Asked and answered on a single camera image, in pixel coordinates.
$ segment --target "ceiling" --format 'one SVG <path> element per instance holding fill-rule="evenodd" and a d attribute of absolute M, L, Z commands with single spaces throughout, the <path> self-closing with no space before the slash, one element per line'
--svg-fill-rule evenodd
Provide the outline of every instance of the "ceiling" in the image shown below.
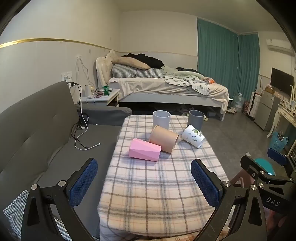
<path fill-rule="evenodd" d="M 122 12 L 162 10 L 210 20 L 237 33 L 282 31 L 256 0 L 114 0 Z"/>

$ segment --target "plaid tablecloth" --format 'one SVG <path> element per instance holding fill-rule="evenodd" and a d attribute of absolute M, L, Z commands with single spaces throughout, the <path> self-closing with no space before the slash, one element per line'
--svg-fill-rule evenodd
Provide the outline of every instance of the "plaid tablecloth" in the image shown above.
<path fill-rule="evenodd" d="M 191 161 L 199 158 L 221 180 L 228 180 L 208 141 L 197 149 L 181 139 L 187 117 L 171 116 L 169 130 L 179 139 L 172 154 L 158 162 L 128 156 L 132 139 L 149 140 L 152 115 L 125 119 L 98 206 L 101 241 L 137 235 L 169 237 L 197 232 L 214 211 L 194 181 Z"/>

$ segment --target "blue gripper pad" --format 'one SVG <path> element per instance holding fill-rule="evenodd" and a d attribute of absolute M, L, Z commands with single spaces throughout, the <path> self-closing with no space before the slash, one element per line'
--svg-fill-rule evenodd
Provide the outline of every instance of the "blue gripper pad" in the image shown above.
<path fill-rule="evenodd" d="M 92 159 L 77 181 L 74 183 L 72 188 L 69 190 L 69 204 L 71 207 L 78 206 L 81 203 L 86 191 L 96 176 L 97 171 L 98 163 L 95 159 Z"/>
<path fill-rule="evenodd" d="M 218 188 L 216 186 L 217 184 L 220 185 L 220 179 L 215 173 L 210 172 L 200 159 L 195 159 L 191 162 L 191 174 L 202 191 L 207 203 L 217 208 L 223 192 L 222 187 Z"/>
<path fill-rule="evenodd" d="M 269 158 L 276 161 L 281 166 L 284 166 L 287 164 L 287 157 L 285 157 L 284 155 L 282 155 L 281 153 L 277 152 L 276 150 L 274 150 L 272 148 L 269 148 L 267 150 L 267 155 Z"/>

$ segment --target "teal stool seat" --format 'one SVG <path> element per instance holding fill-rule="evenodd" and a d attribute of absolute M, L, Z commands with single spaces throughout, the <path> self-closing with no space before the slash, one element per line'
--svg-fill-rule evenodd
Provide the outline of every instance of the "teal stool seat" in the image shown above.
<path fill-rule="evenodd" d="M 269 163 L 269 161 L 263 159 L 263 158 L 256 158 L 255 162 L 261 166 L 269 175 L 276 176 L 276 173 L 274 172 L 274 169 L 272 168 L 272 165 Z"/>

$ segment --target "white bed frame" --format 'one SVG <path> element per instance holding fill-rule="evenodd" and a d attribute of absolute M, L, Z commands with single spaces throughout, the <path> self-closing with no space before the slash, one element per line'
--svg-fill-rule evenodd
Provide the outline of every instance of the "white bed frame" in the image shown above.
<path fill-rule="evenodd" d="M 108 81 L 112 78 L 112 59 L 117 58 L 114 50 L 110 50 L 110 53 L 104 57 L 98 57 L 96 60 L 96 71 L 98 75 L 98 85 L 102 87 L 108 84 Z M 188 95 L 176 95 L 176 94 L 157 94 L 157 93 L 132 93 L 127 97 L 120 100 L 120 102 L 156 102 L 156 103 L 175 103 L 175 104 L 191 104 L 191 105 L 203 105 L 211 107 L 221 108 L 222 103 L 211 98 L 188 96 Z M 220 120 L 224 120 L 224 114 L 217 112 Z"/>

